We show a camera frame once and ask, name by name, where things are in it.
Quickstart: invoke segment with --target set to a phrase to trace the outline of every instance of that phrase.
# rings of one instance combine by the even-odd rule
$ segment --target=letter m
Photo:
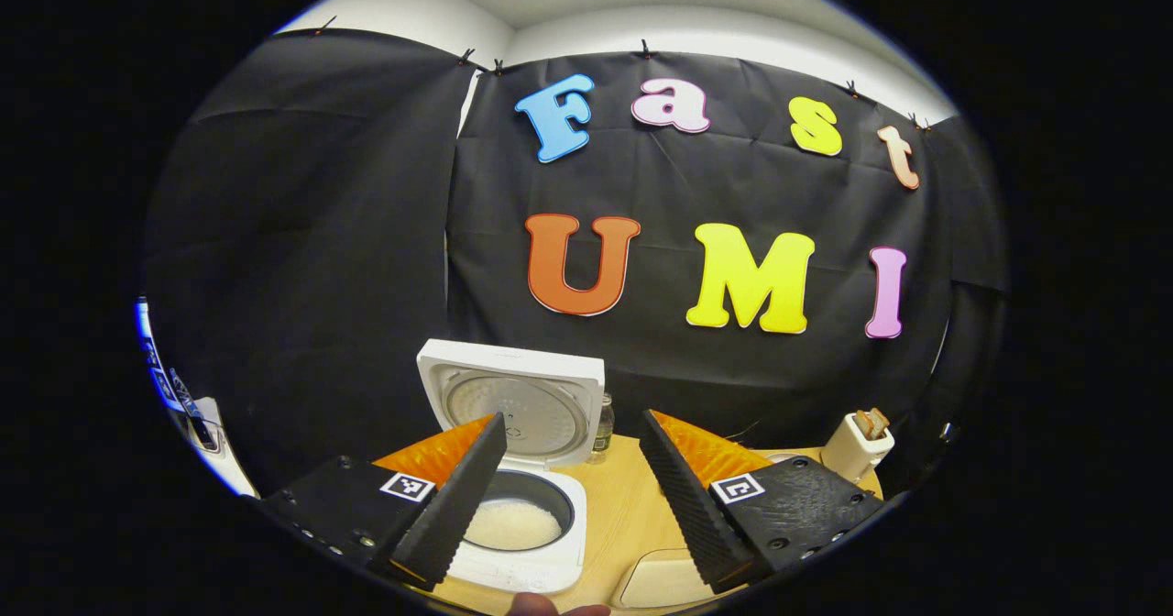
[[[696,236],[705,246],[705,270],[697,306],[685,314],[691,325],[724,327],[730,319],[724,306],[728,291],[741,327],[753,323],[768,297],[769,307],[759,320],[761,329],[784,334],[806,331],[802,297],[807,259],[814,252],[809,237],[784,232],[758,265],[741,230],[732,224],[700,224]]]

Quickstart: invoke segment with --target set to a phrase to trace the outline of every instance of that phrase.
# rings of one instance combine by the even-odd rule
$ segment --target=blue letter
[[[590,121],[590,106],[582,95],[567,94],[569,90],[591,90],[595,82],[583,74],[572,74],[567,80],[547,86],[536,94],[517,101],[515,111],[524,111],[529,116],[529,122],[537,131],[537,138],[542,142],[542,148],[537,151],[540,162],[552,162],[567,153],[576,151],[586,145],[590,136],[586,131],[570,128],[568,120],[577,120],[578,123]],[[567,102],[558,106],[558,95],[567,94]]]

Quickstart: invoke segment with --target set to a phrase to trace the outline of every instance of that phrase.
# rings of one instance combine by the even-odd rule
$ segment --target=white wall
[[[364,28],[401,35],[462,55],[476,48],[472,60],[491,68],[575,53],[615,53],[640,48],[666,53],[737,56],[780,66],[856,89],[902,114],[938,122],[956,115],[940,90],[923,84],[906,69],[866,48],[825,32],[741,11],[703,6],[632,6],[554,19],[514,31],[503,20],[467,0],[324,0],[280,32],[321,27]],[[468,111],[469,97],[461,111]]]

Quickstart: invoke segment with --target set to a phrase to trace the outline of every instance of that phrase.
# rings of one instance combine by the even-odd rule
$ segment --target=bottle
[[[595,448],[590,452],[586,462],[598,465],[606,456],[606,449],[611,446],[611,432],[615,429],[615,409],[611,408],[611,394],[603,394],[603,409],[598,414],[598,432],[595,433]]]

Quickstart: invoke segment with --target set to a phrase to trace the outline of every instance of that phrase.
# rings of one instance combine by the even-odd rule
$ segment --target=hand
[[[576,607],[561,616],[610,616],[611,608],[605,604],[586,604]],[[514,596],[514,603],[506,616],[560,616],[554,601],[536,593],[520,593]]]

